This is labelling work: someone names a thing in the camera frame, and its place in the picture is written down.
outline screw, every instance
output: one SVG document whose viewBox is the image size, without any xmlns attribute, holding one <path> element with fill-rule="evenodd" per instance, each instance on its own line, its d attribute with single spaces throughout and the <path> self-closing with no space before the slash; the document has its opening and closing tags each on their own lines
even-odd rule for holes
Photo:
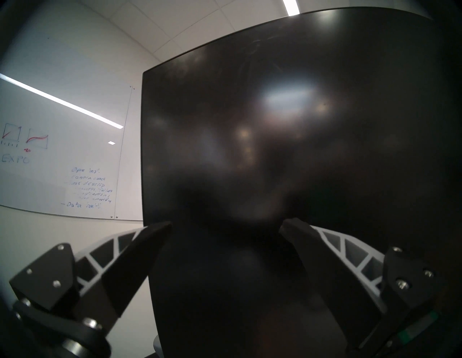
<svg viewBox="0 0 462 358">
<path fill-rule="evenodd" d="M 103 326 L 101 326 L 101 324 L 99 324 L 98 322 L 96 322 L 92 318 L 84 318 L 82 323 L 85 324 L 86 326 L 88 326 L 90 328 L 94 328 L 96 330 L 103 329 Z"/>
<path fill-rule="evenodd" d="M 407 283 L 405 280 L 403 279 L 397 279 L 396 280 L 396 284 L 398 285 L 398 287 L 402 290 L 407 290 L 409 289 L 409 283 Z"/>
<path fill-rule="evenodd" d="M 24 303 L 27 307 L 30 307 L 32 306 L 32 304 L 30 303 L 30 301 L 28 299 L 26 299 L 25 297 L 21 300 L 22 303 Z"/>
</svg>

